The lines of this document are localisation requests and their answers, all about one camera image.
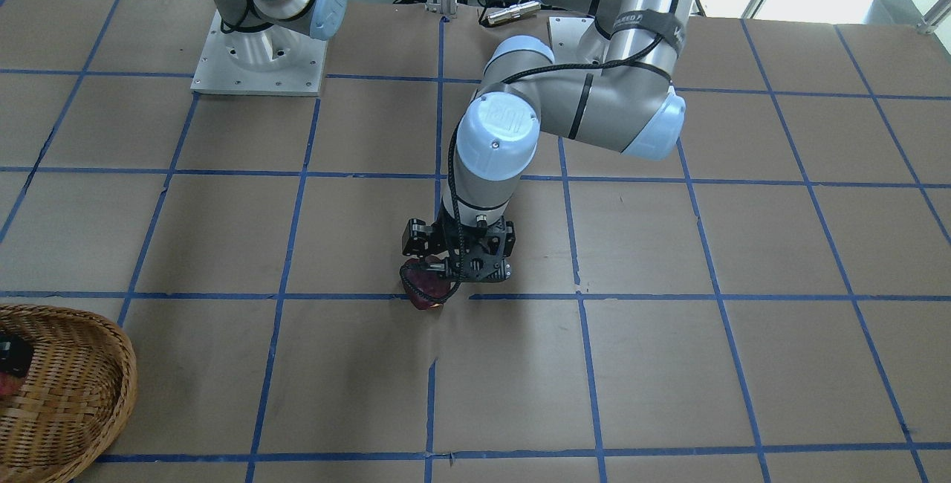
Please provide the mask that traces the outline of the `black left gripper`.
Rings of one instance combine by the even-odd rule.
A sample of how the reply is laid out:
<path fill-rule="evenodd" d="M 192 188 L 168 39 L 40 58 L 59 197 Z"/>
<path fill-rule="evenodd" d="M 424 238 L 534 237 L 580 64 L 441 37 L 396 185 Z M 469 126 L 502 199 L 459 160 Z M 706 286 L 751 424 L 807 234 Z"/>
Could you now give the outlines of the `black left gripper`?
<path fill-rule="evenodd" d="M 461 226 L 461 231 L 452 213 L 440 208 L 438 218 L 426 224 L 418 218 L 408 219 L 402 233 L 402 255 L 437 256 L 459 245 L 468 250 L 464 255 L 451 253 L 446 257 L 448 279 L 472 283 L 499 283 L 513 274 L 512 265 L 506 257 L 512 256 L 516 233 L 510 220 L 500 218 L 486 227 Z"/>

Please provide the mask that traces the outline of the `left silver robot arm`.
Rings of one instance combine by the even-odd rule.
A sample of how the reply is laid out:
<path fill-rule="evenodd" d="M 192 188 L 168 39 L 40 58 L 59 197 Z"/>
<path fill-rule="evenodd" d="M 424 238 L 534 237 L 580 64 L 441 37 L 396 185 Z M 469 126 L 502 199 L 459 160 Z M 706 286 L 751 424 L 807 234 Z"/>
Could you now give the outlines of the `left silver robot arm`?
<path fill-rule="evenodd" d="M 504 212 L 541 133 L 663 159 L 685 120 L 672 86 L 693 0 L 537 0 L 587 16 L 574 44 L 511 36 L 496 47 L 448 145 L 431 225 L 403 235 L 406 282 L 502 281 L 514 246 Z"/>

